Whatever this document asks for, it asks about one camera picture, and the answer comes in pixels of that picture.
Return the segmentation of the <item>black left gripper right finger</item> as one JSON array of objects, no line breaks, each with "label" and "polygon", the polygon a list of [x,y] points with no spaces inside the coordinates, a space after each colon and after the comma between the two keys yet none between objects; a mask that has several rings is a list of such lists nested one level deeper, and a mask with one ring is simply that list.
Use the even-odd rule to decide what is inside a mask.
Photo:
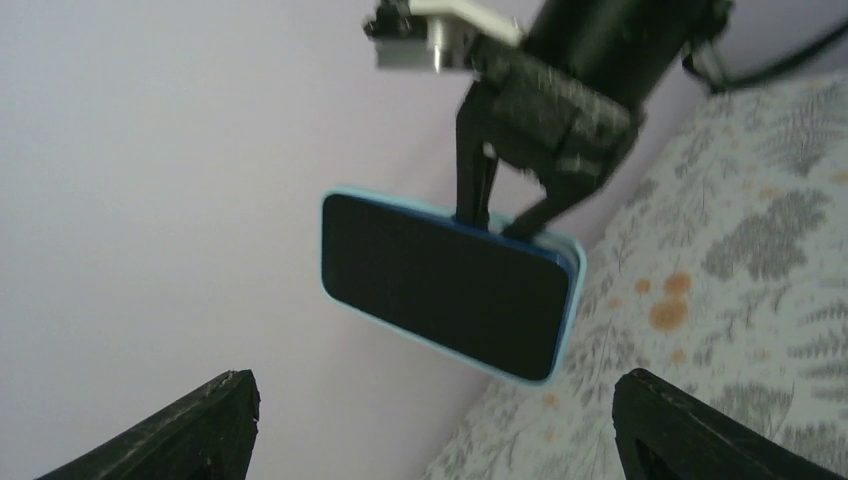
[{"label": "black left gripper right finger", "polygon": [[616,382],[612,421],[627,480],[841,477],[642,368]]}]

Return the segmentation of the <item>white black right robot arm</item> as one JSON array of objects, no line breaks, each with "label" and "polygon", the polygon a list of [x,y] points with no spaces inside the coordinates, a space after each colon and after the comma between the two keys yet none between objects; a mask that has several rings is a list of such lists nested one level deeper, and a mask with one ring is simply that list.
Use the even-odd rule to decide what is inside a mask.
[{"label": "white black right robot arm", "polygon": [[500,163],[530,174],[542,200],[504,233],[533,239],[602,189],[634,146],[644,104],[685,48],[724,29],[727,1],[547,1],[509,46],[476,37],[476,74],[456,116],[457,207],[484,228]]}]

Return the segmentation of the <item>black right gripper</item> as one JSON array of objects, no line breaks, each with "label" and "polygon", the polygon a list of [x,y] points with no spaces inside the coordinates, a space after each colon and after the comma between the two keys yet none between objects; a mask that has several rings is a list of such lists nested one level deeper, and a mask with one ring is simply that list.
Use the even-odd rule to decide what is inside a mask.
[{"label": "black right gripper", "polygon": [[487,229],[497,161],[530,172],[544,197],[500,233],[534,240],[602,188],[632,149],[644,121],[629,109],[518,47],[476,40],[466,57],[476,80],[455,120],[455,218]]}]

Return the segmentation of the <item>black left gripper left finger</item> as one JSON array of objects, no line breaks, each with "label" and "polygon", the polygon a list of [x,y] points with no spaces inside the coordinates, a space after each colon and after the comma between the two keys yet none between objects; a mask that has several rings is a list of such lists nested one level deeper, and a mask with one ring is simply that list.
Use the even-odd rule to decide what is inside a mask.
[{"label": "black left gripper left finger", "polygon": [[226,371],[41,478],[244,479],[259,406],[253,372]]}]

